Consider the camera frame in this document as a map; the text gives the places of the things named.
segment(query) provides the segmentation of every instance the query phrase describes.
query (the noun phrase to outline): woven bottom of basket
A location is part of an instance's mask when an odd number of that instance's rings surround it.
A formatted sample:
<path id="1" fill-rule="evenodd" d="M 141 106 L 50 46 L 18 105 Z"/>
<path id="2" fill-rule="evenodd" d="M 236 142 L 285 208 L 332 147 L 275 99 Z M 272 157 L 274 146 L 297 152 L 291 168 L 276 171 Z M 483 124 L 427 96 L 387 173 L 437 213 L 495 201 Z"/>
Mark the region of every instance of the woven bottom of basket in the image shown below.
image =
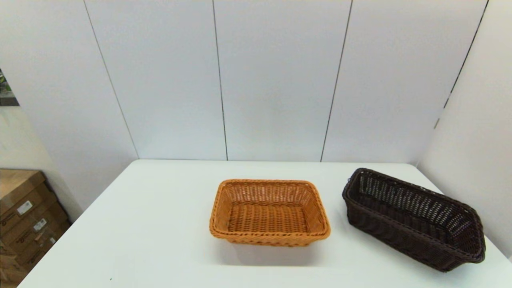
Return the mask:
<path id="1" fill-rule="evenodd" d="M 231 210 L 229 231 L 307 232 L 300 206 L 236 204 Z"/>

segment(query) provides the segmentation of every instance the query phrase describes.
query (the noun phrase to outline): stacked cardboard boxes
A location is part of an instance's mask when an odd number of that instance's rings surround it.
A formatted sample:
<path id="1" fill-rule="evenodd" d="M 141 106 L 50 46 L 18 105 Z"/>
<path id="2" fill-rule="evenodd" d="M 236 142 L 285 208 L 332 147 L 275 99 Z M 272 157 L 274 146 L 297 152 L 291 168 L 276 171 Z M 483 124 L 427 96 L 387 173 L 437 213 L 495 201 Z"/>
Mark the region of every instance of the stacked cardboard boxes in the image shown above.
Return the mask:
<path id="1" fill-rule="evenodd" d="M 20 283 L 69 228 L 40 171 L 0 169 L 0 281 Z"/>

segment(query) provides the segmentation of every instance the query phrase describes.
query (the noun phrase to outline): rectangular basket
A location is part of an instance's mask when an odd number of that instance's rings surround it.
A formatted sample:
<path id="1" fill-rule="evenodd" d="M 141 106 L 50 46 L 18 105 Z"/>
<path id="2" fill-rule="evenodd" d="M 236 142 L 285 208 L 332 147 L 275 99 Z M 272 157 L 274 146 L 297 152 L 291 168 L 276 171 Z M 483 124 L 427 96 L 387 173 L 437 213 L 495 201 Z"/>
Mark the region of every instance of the rectangular basket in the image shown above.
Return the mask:
<path id="1" fill-rule="evenodd" d="M 307 246 L 331 228 L 310 182 L 232 179 L 219 185 L 210 232 L 231 243 Z"/>
<path id="2" fill-rule="evenodd" d="M 439 271 L 485 257 L 482 223 L 466 204 L 369 169 L 343 190 L 350 224 Z"/>

